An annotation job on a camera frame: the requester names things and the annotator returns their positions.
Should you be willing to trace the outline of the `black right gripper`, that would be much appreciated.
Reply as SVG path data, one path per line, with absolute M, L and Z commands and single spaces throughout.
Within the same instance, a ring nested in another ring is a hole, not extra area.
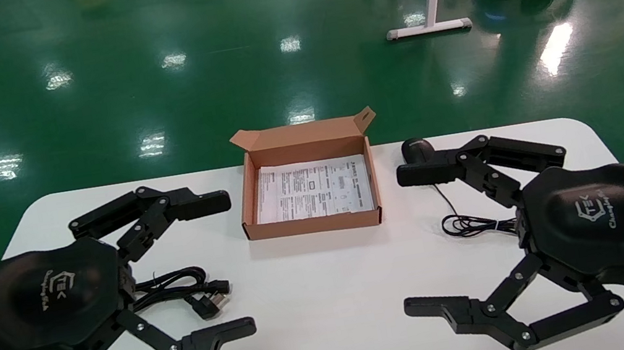
M 505 208 L 520 207 L 519 245 L 528 253 L 486 300 L 407 297 L 405 314 L 442 317 L 455 334 L 487 335 L 511 350 L 537 350 L 620 314 L 623 298 L 602 284 L 624 286 L 624 164 L 570 171 L 560 169 L 565 159 L 559 145 L 481 135 L 397 167 L 400 187 L 459 180 Z M 500 167 L 543 173 L 521 190 Z M 585 302 L 531 324 L 518 321 L 510 307 L 537 275 Z

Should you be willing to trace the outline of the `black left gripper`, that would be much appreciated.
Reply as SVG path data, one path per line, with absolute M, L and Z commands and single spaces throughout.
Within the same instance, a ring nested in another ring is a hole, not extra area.
M 129 309 L 138 262 L 176 221 L 229 211 L 227 191 L 140 186 L 70 222 L 78 241 L 0 261 L 0 350 L 105 350 L 126 330 L 154 350 L 220 350 L 254 335 L 251 317 L 169 337 Z M 130 224 L 118 250 L 98 239 Z

